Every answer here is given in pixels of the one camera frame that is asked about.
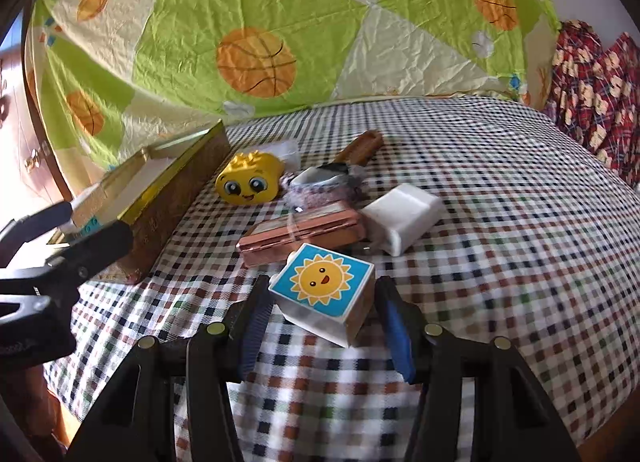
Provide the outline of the gold metal tin box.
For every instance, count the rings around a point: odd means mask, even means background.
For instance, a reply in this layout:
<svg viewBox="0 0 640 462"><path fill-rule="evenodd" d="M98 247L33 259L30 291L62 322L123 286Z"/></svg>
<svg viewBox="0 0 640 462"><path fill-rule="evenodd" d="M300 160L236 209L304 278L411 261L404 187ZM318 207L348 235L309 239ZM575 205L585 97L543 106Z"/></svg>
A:
<svg viewBox="0 0 640 462"><path fill-rule="evenodd" d="M119 219L134 236L131 250L96 280L135 285L149 274L184 213L229 152L220 121L140 148L72 201L72 218L55 230L49 249L60 251Z"/></svg>

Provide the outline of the basketball pattern bed sheet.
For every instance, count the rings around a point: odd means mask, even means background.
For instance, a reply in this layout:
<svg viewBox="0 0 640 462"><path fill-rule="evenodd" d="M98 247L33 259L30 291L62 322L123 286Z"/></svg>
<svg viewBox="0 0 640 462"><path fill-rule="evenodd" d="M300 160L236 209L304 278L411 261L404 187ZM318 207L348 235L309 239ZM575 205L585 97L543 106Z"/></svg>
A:
<svg viewBox="0 0 640 462"><path fill-rule="evenodd" d="M27 82L80 193L141 147L366 97L544 106L551 0L36 0Z"/></svg>

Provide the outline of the red patterned fabric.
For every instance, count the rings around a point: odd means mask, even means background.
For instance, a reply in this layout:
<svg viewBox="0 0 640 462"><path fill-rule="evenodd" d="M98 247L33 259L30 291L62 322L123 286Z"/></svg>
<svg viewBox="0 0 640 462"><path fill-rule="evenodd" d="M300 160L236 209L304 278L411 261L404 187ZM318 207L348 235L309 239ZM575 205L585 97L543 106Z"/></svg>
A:
<svg viewBox="0 0 640 462"><path fill-rule="evenodd" d="M631 188L639 187L639 45L607 48L581 20L562 23L544 112Z"/></svg>

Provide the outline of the white power adapter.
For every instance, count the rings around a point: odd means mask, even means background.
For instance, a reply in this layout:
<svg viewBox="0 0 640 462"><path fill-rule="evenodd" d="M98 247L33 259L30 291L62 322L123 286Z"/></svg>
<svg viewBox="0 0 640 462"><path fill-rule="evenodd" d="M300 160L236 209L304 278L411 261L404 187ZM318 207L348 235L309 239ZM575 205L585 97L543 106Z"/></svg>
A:
<svg viewBox="0 0 640 462"><path fill-rule="evenodd" d="M401 256L442 217L442 199L411 184L400 184L360 210L375 247Z"/></svg>

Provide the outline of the sun picture toy block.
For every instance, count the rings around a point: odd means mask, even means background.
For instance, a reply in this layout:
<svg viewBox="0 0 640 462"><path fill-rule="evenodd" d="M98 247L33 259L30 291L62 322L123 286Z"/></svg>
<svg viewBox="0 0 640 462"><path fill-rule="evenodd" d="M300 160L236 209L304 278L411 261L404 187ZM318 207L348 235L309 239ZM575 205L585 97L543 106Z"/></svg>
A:
<svg viewBox="0 0 640 462"><path fill-rule="evenodd" d="M269 291L290 323L349 348L370 313L375 266L305 243L288 257Z"/></svg>

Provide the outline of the brass door knob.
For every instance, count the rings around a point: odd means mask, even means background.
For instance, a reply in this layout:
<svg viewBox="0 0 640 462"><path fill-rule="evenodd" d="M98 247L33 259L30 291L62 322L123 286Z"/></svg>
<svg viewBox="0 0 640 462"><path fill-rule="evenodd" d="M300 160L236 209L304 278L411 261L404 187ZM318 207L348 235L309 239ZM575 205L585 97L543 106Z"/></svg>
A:
<svg viewBox="0 0 640 462"><path fill-rule="evenodd" d="M27 174L32 173L33 170L40 168L42 158L39 149L32 149L30 155L24 160L24 170Z"/></svg>

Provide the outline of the wooden door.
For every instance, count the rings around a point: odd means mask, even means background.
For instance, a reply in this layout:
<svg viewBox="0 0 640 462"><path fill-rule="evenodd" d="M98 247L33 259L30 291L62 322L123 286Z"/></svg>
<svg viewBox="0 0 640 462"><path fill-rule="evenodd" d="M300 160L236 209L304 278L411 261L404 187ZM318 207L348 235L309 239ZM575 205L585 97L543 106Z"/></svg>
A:
<svg viewBox="0 0 640 462"><path fill-rule="evenodd" d="M1 219L18 219L48 205L72 199L58 168L23 65L22 19L17 17L1 42ZM40 168L27 174L24 160L39 149Z"/></svg>

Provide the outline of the yellow face toy brick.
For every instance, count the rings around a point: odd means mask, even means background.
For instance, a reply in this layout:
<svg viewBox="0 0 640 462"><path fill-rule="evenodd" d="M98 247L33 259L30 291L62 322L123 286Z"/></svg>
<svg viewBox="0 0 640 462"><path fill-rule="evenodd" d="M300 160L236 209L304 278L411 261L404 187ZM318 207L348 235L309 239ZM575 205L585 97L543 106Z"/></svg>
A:
<svg viewBox="0 0 640 462"><path fill-rule="evenodd" d="M255 205L273 201L280 191L284 163L272 153L238 152L215 182L216 193L232 205Z"/></svg>

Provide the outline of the checkered tablecloth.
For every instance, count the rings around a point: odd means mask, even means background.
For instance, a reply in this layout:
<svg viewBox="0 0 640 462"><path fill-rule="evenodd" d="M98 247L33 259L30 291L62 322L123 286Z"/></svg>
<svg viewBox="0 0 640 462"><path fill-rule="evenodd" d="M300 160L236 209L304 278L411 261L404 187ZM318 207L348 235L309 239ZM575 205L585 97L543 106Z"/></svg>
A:
<svg viewBox="0 0 640 462"><path fill-rule="evenodd" d="M583 445L639 385L639 198L539 112L488 98L383 100L230 127L244 148L294 139L306 165L364 131L384 147L369 199L408 183L442 199L440 222L403 255L370 255L426 318L461 338L511 339ZM149 276L89 283L73 315L73 355L46 369L85 416L134 342L188 337L250 291L236 243L286 211L235 208L204 188ZM249 461L398 461L419 390L394 370L369 318L344 349L273 313L255 370L231 387Z"/></svg>

